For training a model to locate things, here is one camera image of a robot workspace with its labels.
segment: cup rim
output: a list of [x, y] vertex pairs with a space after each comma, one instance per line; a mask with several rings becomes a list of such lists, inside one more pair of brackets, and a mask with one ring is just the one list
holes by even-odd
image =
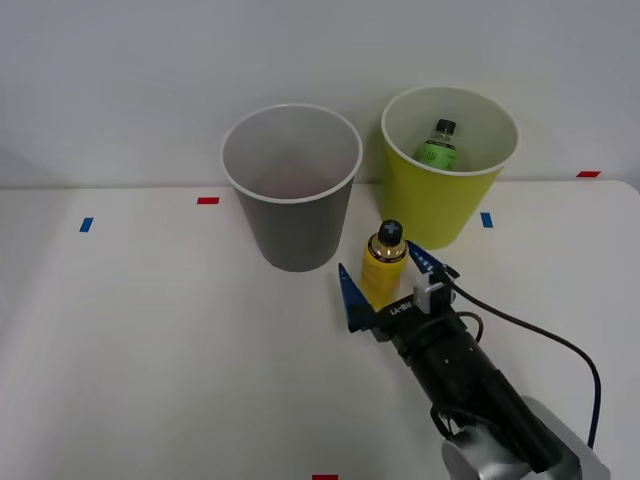
[[[231, 134], [236, 130], [236, 128], [238, 128], [242, 123], [246, 122], [247, 120], [249, 120], [251, 117], [254, 117], [260, 113], [269, 111], [269, 110], [275, 110], [276, 108], [287, 108], [287, 107], [304, 107], [304, 108], [310, 108], [313, 110], [320, 110], [322, 112], [328, 113], [329, 115], [332, 115], [333, 117], [336, 117], [337, 119], [341, 120], [345, 125], [347, 125], [355, 139], [356, 139], [356, 144], [358, 147], [358, 159], [356, 160], [356, 164], [353, 167], [353, 170], [351, 170], [351, 172], [349, 173], [349, 175], [347, 175], [340, 183], [338, 183], [337, 185], [331, 187], [329, 190], [325, 190], [324, 192], [320, 192], [317, 193], [316, 195], [311, 195], [310, 197], [302, 197], [302, 198], [274, 198], [274, 197], [267, 197], [264, 195], [259, 195], [255, 192], [252, 192], [251, 190], [249, 190], [246, 187], [243, 187], [242, 185], [240, 185], [238, 182], [236, 182], [231, 175], [229, 175], [229, 172], [227, 171], [227, 167], [224, 164], [224, 147], [227, 144], [227, 140], [229, 140], [229, 137], [231, 136]], [[238, 120], [228, 131], [227, 133], [225, 133], [224, 138], [222, 139], [222, 146], [220, 148], [220, 163], [222, 164], [222, 170], [224, 170], [225, 175], [227, 176], [227, 179], [229, 180], [229, 182], [231, 183], [231, 185], [233, 186], [233, 188], [239, 190], [240, 192], [244, 193], [245, 195], [248, 195], [251, 198], [255, 198], [256, 200], [260, 200], [263, 202], [269, 202], [269, 203], [278, 203], [278, 204], [283, 204], [283, 205], [292, 205], [292, 204], [300, 204], [300, 203], [307, 203], [307, 202], [313, 202], [314, 200], [320, 200], [321, 198], [324, 197], [328, 197], [329, 195], [334, 194], [335, 192], [337, 192], [338, 190], [340, 190], [341, 188], [343, 188], [346, 184], [348, 184], [350, 181], [353, 180], [353, 177], [356, 175], [356, 172], [358, 171], [358, 169], [360, 168], [360, 165], [362, 164], [362, 139], [360, 138], [360, 133], [358, 132], [358, 130], [356, 129], [356, 127], [353, 126], [353, 124], [347, 120], [345, 117], [343, 117], [342, 115], [340, 115], [339, 113], [326, 108], [326, 107], [321, 107], [319, 105], [313, 105], [310, 103], [280, 103], [278, 105], [271, 105], [269, 107], [264, 107], [261, 108], [259, 110], [256, 110], [252, 113], [249, 113], [248, 115], [245, 115], [244, 117], [242, 117], [240, 120]]]
[[[473, 172], [452, 172], [450, 170], [441, 170], [439, 168], [433, 168], [430, 167], [429, 165], [425, 165], [423, 163], [418, 162], [417, 160], [414, 160], [413, 158], [411, 158], [409, 155], [406, 155], [404, 152], [402, 152], [402, 150], [400, 150], [396, 144], [391, 140], [391, 137], [389, 136], [389, 133], [387, 132], [387, 125], [386, 125], [386, 121], [387, 121], [387, 114], [389, 113], [389, 110], [391, 109], [391, 107], [394, 105], [394, 103], [396, 103], [398, 100], [400, 100], [401, 98], [407, 96], [407, 95], [411, 95], [412, 93], [415, 93], [419, 90], [430, 90], [430, 89], [434, 89], [434, 88], [448, 88], [451, 90], [462, 90], [468, 93], [472, 93], [473, 95], [477, 95], [479, 97], [484, 98], [485, 100], [495, 104], [496, 107], [498, 107], [498, 109], [502, 110], [502, 112], [507, 116], [507, 118], [509, 120], [511, 120], [511, 122], [513, 123], [513, 126], [515, 127], [516, 130], [516, 146], [513, 149], [513, 152], [511, 152], [511, 155], [509, 155], [506, 159], [504, 159], [502, 162], [500, 162], [497, 165], [494, 165], [493, 167], [490, 168], [485, 168], [484, 170], [475, 170]], [[396, 95], [395, 97], [393, 97], [391, 99], [391, 101], [387, 104], [386, 107], [384, 107], [384, 110], [382, 111], [382, 119], [380, 121], [380, 126], [382, 128], [382, 135], [384, 137], [385, 142], [387, 142], [387, 145], [389, 145], [391, 147], [391, 149], [398, 155], [400, 156], [400, 158], [402, 158], [403, 160], [409, 162], [410, 164], [421, 168], [422, 170], [426, 170], [427, 172], [431, 172], [431, 173], [437, 173], [440, 175], [448, 175], [451, 177], [477, 177], [480, 175], [485, 175], [487, 173], [491, 173], [491, 172], [495, 172], [496, 170], [500, 170], [501, 168], [503, 168], [505, 166], [505, 164], [511, 160], [513, 157], [516, 156], [516, 154], [519, 152], [520, 150], [520, 139], [522, 138], [520, 135], [520, 127], [518, 126], [518, 122], [516, 122], [516, 120], [513, 118], [513, 116], [511, 114], [509, 114], [509, 111], [497, 100], [493, 100], [491, 98], [485, 97], [484, 95], [476, 92], [475, 90], [471, 90], [470, 88], [466, 88], [466, 87], [460, 87], [457, 85], [419, 85], [417, 87], [413, 87], [410, 88], [409, 90], [404, 90], [402, 92], [400, 92], [398, 95]]]

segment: paper cup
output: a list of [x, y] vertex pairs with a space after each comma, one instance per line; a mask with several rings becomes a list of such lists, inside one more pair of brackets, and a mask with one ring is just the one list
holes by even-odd
[[[411, 158], [439, 119], [456, 122], [456, 169], [439, 170]], [[418, 87], [384, 109], [387, 173], [384, 218], [429, 248], [446, 247], [462, 231], [482, 197], [518, 147], [518, 127], [488, 98], [458, 87]]]
[[314, 105], [259, 110], [222, 145], [222, 166], [260, 251], [290, 272], [317, 268], [336, 252], [361, 162], [353, 125]]

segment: yellow paper cup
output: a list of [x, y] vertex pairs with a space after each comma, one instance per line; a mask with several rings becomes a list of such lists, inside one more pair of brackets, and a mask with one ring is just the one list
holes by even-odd
[[[456, 122], [455, 172], [411, 158], [439, 119]], [[418, 87], [395, 97], [382, 114], [387, 172], [384, 218], [402, 223], [424, 248], [453, 242], [518, 147], [518, 127], [496, 102], [459, 87]]]

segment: blue tape marker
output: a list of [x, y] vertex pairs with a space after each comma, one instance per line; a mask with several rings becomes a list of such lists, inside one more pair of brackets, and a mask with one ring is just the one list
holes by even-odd
[[484, 228], [493, 228], [493, 221], [489, 212], [480, 213], [480, 218], [482, 218], [482, 226]]
[[82, 225], [80, 225], [80, 233], [87, 233], [91, 228], [91, 224], [93, 223], [93, 217], [87, 217], [82, 221]]

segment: white wall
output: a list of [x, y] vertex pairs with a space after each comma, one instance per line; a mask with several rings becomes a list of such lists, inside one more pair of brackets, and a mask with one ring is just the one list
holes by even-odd
[[445, 83], [519, 120], [503, 177], [638, 187], [639, 21], [637, 0], [0, 0], [0, 185], [223, 184], [253, 109], [318, 103], [370, 137], [394, 93]]

